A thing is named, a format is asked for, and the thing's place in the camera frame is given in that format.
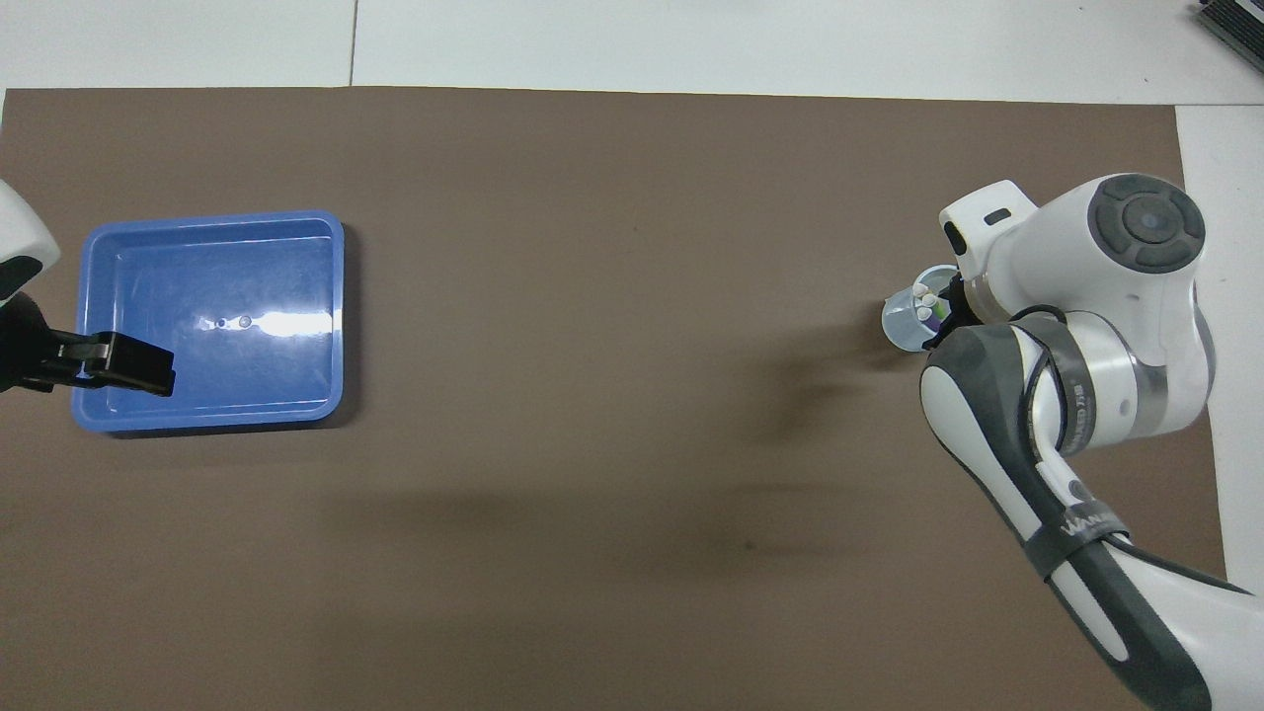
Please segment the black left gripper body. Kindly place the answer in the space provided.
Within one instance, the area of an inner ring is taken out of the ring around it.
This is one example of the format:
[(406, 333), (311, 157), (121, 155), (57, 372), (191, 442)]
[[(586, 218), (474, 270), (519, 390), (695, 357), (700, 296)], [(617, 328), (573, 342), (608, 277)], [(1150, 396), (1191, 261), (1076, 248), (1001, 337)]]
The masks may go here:
[(13, 388), (51, 393), (53, 385), (35, 374), (56, 345), (40, 307), (25, 292), (14, 294), (1, 309), (1, 392)]

